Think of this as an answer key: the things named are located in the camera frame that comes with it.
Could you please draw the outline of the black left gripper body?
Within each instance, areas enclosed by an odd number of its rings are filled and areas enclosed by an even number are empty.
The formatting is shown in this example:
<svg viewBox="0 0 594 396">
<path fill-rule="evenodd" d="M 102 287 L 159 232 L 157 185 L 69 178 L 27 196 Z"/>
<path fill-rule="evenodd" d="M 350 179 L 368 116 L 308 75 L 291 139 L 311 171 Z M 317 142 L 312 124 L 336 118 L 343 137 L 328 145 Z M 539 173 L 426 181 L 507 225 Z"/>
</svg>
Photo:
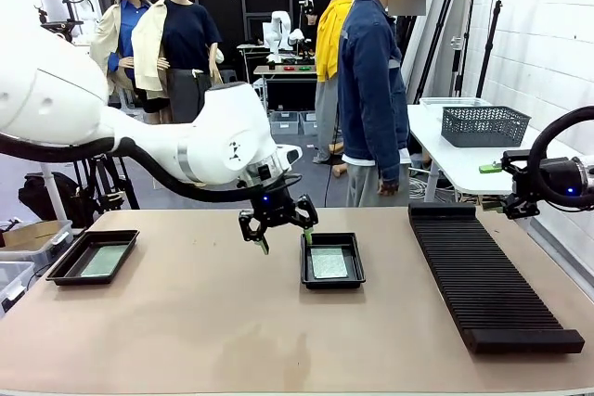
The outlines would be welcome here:
<svg viewBox="0 0 594 396">
<path fill-rule="evenodd" d="M 267 228 L 284 224 L 301 226 L 302 217 L 298 215 L 295 201 L 284 182 L 255 187 L 250 195 L 250 202 L 252 210 L 244 217 L 248 228 L 254 228 L 253 222 Z"/>
</svg>

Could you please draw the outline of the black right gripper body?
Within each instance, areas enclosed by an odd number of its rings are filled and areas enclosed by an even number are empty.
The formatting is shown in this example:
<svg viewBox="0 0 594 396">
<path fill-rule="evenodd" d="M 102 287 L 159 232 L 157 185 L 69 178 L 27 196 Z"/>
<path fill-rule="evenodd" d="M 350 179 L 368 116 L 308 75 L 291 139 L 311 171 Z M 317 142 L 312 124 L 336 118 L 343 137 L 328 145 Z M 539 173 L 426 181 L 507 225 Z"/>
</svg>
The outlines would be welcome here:
<svg viewBox="0 0 594 396">
<path fill-rule="evenodd" d="M 528 157 L 522 192 L 529 202 L 546 200 L 556 205 L 582 205 L 583 164 L 578 157 Z"/>
</svg>

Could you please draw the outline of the black ESD tray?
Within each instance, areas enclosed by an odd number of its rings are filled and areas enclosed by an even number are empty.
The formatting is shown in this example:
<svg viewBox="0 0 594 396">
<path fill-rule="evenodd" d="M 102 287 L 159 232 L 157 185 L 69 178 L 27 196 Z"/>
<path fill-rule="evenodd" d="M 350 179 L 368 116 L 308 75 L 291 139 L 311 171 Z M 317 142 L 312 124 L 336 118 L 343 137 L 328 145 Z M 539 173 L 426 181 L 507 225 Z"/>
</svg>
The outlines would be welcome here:
<svg viewBox="0 0 594 396">
<path fill-rule="evenodd" d="M 57 286 L 103 286 L 112 282 L 136 245 L 138 230 L 86 231 L 48 273 L 46 280 Z M 110 275 L 80 276 L 93 249 L 104 245 L 125 245 L 126 251 Z"/>
<path fill-rule="evenodd" d="M 341 248 L 348 276 L 334 279 L 315 279 L 311 249 Z M 310 290 L 357 289 L 366 282 L 355 233 L 313 233 L 312 243 L 301 239 L 301 282 Z"/>
</svg>

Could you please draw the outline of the grey plastic basket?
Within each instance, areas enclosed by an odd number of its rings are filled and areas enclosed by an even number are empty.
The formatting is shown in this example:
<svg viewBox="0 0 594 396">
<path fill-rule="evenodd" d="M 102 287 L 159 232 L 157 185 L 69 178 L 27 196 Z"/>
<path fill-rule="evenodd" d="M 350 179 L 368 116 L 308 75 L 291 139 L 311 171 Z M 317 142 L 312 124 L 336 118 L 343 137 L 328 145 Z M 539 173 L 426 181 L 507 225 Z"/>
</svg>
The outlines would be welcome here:
<svg viewBox="0 0 594 396">
<path fill-rule="evenodd" d="M 519 147 L 531 118 L 503 106 L 445 107 L 441 136 L 454 147 Z"/>
</svg>

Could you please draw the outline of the white side table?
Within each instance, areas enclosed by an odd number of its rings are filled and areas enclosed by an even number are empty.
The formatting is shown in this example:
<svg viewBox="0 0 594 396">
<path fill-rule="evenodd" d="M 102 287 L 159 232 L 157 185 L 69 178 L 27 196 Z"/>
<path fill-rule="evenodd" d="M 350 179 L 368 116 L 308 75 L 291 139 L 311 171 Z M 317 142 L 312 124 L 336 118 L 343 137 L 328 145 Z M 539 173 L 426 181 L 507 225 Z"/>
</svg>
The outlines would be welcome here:
<svg viewBox="0 0 594 396">
<path fill-rule="evenodd" d="M 432 159 L 428 184 L 424 194 L 426 202 L 435 200 L 439 174 L 462 194 L 508 195 L 511 176 L 505 172 L 480 173 L 481 165 L 499 162 L 504 147 L 454 147 L 441 136 L 442 124 L 422 105 L 410 105 L 408 117 L 411 135 L 414 136 Z"/>
</svg>

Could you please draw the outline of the clear shallow plastic bin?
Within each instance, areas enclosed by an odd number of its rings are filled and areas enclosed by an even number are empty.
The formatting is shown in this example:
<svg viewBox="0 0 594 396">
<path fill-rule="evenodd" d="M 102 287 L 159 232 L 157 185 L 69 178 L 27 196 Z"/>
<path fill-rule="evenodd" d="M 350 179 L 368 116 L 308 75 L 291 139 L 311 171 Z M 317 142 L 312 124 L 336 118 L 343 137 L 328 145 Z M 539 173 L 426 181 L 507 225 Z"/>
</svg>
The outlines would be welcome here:
<svg viewBox="0 0 594 396">
<path fill-rule="evenodd" d="M 478 97 L 423 97 L 420 104 L 428 109 L 453 107 L 491 107 L 492 104 Z"/>
</svg>

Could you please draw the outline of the black slotted board rack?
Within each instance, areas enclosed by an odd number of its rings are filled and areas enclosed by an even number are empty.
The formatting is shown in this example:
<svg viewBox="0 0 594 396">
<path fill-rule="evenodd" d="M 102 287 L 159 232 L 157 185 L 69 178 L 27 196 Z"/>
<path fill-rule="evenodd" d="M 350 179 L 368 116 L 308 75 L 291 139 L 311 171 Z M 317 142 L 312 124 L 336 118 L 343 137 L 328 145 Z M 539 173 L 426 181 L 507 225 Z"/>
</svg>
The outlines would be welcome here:
<svg viewBox="0 0 594 396">
<path fill-rule="evenodd" d="M 413 202 L 408 219 L 467 349 L 475 354 L 578 354 L 564 328 L 488 233 L 472 205 Z"/>
</svg>

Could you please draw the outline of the black cabinet under table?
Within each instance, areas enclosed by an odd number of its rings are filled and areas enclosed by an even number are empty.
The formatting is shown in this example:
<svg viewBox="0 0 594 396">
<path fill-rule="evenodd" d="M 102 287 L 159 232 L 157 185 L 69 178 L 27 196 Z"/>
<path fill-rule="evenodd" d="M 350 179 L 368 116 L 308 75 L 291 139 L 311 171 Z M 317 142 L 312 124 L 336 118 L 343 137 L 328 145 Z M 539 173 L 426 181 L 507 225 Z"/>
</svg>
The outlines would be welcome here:
<svg viewBox="0 0 594 396">
<path fill-rule="evenodd" d="M 266 82 L 269 110 L 311 111 L 315 109 L 316 82 L 307 79 L 269 79 Z"/>
</svg>

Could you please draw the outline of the black light stand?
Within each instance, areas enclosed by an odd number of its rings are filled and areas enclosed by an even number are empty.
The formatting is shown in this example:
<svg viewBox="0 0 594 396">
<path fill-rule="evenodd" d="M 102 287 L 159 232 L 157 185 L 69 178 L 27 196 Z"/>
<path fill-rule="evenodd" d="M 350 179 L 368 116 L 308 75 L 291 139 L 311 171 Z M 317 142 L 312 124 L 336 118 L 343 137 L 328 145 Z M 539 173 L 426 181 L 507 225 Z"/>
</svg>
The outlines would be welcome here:
<svg viewBox="0 0 594 396">
<path fill-rule="evenodd" d="M 481 71 L 479 74 L 479 80 L 477 83 L 476 96 L 481 98 L 484 90 L 484 83 L 486 74 L 488 71 L 489 61 L 494 46 L 494 39 L 497 30 L 497 22 L 502 9 L 502 0 L 496 0 L 493 10 L 492 18 L 490 19 L 487 40 L 484 47 L 484 57 L 482 61 Z"/>
</svg>

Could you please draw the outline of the wooden top work table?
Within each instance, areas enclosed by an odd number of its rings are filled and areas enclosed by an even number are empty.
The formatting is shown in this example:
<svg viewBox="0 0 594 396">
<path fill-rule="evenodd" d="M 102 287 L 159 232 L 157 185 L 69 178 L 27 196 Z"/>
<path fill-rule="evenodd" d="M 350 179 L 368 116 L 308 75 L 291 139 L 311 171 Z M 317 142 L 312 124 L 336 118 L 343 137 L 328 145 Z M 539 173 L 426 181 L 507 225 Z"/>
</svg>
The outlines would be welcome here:
<svg viewBox="0 0 594 396">
<path fill-rule="evenodd" d="M 267 106 L 266 97 L 266 82 L 269 79 L 307 79 L 316 82 L 316 72 L 313 65 L 287 65 L 277 64 L 274 68 L 271 66 L 260 65 L 255 68 L 253 75 L 258 79 L 254 85 L 259 85 L 261 100 L 265 107 L 265 111 L 269 120 L 270 113 L 274 110 L 269 110 Z M 299 133 L 302 130 L 300 123 L 300 113 L 302 111 L 296 111 L 299 113 Z"/>
</svg>

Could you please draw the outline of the person in denim jacket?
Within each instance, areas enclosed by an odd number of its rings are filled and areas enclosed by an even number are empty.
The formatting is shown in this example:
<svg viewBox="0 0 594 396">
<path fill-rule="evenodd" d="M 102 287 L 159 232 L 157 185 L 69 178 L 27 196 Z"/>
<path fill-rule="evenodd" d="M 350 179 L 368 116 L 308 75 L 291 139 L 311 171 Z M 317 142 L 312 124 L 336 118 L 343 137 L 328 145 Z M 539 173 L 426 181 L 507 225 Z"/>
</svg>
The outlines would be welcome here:
<svg viewBox="0 0 594 396">
<path fill-rule="evenodd" d="M 387 8 L 410 14 L 425 4 L 426 0 L 354 0 L 342 25 L 338 99 L 349 207 L 405 207 L 409 202 L 407 88 L 396 20 Z M 377 147 L 381 129 L 387 126 L 396 131 L 400 154 L 400 186 L 390 197 L 378 194 Z"/>
</svg>

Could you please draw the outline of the mannequin in yellow hoodie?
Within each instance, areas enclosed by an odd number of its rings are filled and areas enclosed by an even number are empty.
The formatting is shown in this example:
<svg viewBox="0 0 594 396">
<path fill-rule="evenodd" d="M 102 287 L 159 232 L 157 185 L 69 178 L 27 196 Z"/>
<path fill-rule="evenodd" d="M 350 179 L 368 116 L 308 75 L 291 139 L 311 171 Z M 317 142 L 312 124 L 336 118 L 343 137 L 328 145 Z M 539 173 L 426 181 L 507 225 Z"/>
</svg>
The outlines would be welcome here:
<svg viewBox="0 0 594 396">
<path fill-rule="evenodd" d="M 339 142 L 338 58 L 342 25 L 354 0 L 330 0 L 316 30 L 317 152 L 313 163 L 331 162 L 330 145 Z"/>
</svg>

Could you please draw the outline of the brown cardboard box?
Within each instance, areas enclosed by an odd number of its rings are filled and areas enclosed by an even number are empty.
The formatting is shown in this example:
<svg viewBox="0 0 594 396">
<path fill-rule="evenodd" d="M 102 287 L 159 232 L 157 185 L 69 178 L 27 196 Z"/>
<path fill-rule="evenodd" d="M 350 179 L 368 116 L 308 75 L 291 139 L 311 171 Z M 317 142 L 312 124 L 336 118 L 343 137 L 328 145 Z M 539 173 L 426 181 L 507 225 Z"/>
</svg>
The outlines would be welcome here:
<svg viewBox="0 0 594 396">
<path fill-rule="evenodd" d="M 30 246 L 39 241 L 51 239 L 62 227 L 59 221 L 39 222 L 27 224 L 20 228 L 13 228 L 1 234 L 6 248 L 20 245 Z"/>
</svg>

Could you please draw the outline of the mannequin in blue shirt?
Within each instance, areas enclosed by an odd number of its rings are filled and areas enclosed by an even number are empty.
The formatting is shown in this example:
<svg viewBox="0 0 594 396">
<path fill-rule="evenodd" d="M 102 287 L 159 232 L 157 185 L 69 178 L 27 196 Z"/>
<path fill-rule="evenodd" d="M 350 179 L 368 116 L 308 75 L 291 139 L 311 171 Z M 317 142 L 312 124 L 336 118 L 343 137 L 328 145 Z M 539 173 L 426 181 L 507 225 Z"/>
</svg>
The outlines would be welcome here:
<svg viewBox="0 0 594 396">
<path fill-rule="evenodd" d="M 146 101 L 147 95 L 136 87 L 132 33 L 150 6 L 148 0 L 114 0 L 90 45 L 90 57 L 101 68 L 110 92 L 119 86 L 133 92 L 140 102 Z"/>
</svg>

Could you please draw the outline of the clear lidded storage bin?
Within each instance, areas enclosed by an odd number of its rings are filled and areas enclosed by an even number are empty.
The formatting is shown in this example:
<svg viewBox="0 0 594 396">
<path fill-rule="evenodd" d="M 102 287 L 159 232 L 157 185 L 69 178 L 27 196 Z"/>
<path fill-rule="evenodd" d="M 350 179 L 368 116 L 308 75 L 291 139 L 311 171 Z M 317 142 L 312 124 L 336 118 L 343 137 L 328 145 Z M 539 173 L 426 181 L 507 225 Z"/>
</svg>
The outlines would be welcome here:
<svg viewBox="0 0 594 396">
<path fill-rule="evenodd" d="M 57 260 L 73 241 L 71 221 L 59 221 L 61 229 L 46 242 L 20 245 L 15 248 L 6 248 L 0 232 L 0 262 L 33 262 L 37 267 L 51 264 Z"/>
</svg>

